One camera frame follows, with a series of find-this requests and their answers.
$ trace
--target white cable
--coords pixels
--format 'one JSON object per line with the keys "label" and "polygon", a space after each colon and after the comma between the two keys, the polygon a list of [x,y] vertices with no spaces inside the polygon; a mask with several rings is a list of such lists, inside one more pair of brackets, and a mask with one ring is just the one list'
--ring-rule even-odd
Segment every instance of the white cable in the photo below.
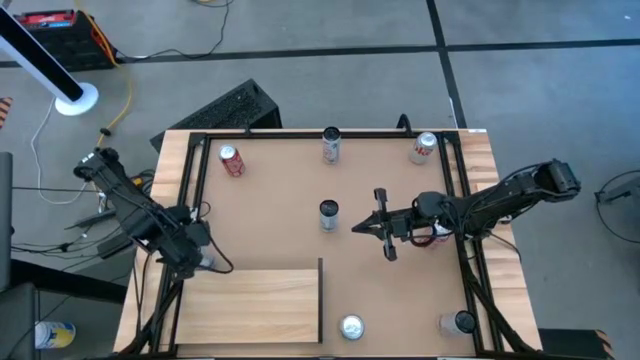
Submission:
{"label": "white cable", "polygon": [[44,117],[44,120],[42,120],[42,124],[40,124],[40,127],[38,127],[38,130],[36,130],[36,133],[31,138],[31,151],[33,151],[33,156],[36,159],[36,167],[38,168],[38,194],[40,195],[40,198],[51,205],[69,205],[74,203],[76,200],[78,200],[80,195],[82,195],[82,193],[84,192],[84,189],[87,187],[88,183],[84,183],[84,185],[82,185],[80,190],[78,190],[78,194],[76,194],[76,196],[73,199],[68,201],[53,201],[53,200],[47,199],[42,193],[42,190],[40,189],[42,187],[42,167],[40,166],[40,157],[38,156],[38,150],[36,150],[36,141],[38,141],[38,136],[40,136],[40,131],[42,131],[44,126],[47,124],[47,121],[49,121],[49,117],[51,116],[51,110],[53,109],[53,103],[55,101],[56,101],[56,98],[54,96],[53,99],[51,100],[51,105],[49,105],[49,110],[47,110],[47,115]]}

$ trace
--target cardboard surface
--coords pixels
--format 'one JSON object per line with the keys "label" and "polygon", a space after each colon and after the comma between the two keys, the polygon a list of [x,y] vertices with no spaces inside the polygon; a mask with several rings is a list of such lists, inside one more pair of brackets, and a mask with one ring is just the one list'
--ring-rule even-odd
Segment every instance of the cardboard surface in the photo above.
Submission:
{"label": "cardboard surface", "polygon": [[[351,232],[377,208],[376,187],[387,189],[389,209],[409,207],[423,191],[444,192],[438,151],[427,164],[414,165],[408,159],[413,141],[343,139],[333,166],[322,161],[319,139],[213,141],[203,201],[212,205],[205,219],[214,239],[236,269],[289,269],[322,257],[324,342],[188,345],[180,354],[473,354],[470,336],[445,338],[436,327],[442,314],[466,308],[455,243],[422,249],[397,240],[398,260],[389,262],[380,240]],[[245,161],[239,178],[227,175],[218,159],[225,143]],[[334,233],[319,228],[318,206],[325,199],[340,206]],[[365,322],[358,341],[345,340],[338,330],[349,314]]]}

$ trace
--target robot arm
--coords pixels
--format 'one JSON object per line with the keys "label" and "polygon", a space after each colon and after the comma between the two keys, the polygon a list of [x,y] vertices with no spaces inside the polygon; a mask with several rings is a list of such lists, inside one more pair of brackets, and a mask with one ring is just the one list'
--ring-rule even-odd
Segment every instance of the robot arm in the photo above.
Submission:
{"label": "robot arm", "polygon": [[[569,165],[555,159],[523,168],[468,197],[423,192],[414,199],[411,208],[401,210],[387,211],[386,190],[378,188],[374,190],[378,210],[351,230],[382,240],[385,257],[394,261],[397,258],[394,237],[416,246],[428,246],[438,236],[454,232],[466,237],[483,237],[504,217],[516,218],[540,201],[573,199],[579,191],[580,183]],[[426,227],[432,229],[429,239],[416,242],[413,230]]]}
{"label": "robot arm", "polygon": [[85,181],[93,181],[116,208],[116,218],[125,234],[148,253],[159,251],[177,279],[187,279],[202,261],[201,246],[209,244],[206,222],[192,219],[187,206],[164,208],[129,179],[111,149],[97,149],[74,169]]}

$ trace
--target red soda can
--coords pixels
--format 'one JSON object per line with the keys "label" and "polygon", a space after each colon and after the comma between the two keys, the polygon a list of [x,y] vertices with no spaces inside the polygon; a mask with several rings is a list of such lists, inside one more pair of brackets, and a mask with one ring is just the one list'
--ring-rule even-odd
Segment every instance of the red soda can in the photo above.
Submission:
{"label": "red soda can", "polygon": [[233,145],[222,145],[218,157],[229,175],[238,177],[244,174],[244,161],[242,161],[238,149]]}

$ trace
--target wooden panel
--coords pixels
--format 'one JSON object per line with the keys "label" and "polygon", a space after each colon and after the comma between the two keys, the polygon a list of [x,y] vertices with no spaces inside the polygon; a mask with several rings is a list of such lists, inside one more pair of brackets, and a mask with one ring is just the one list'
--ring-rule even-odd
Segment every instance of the wooden panel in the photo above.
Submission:
{"label": "wooden panel", "polygon": [[179,344],[318,342],[318,270],[198,272],[184,284]]}

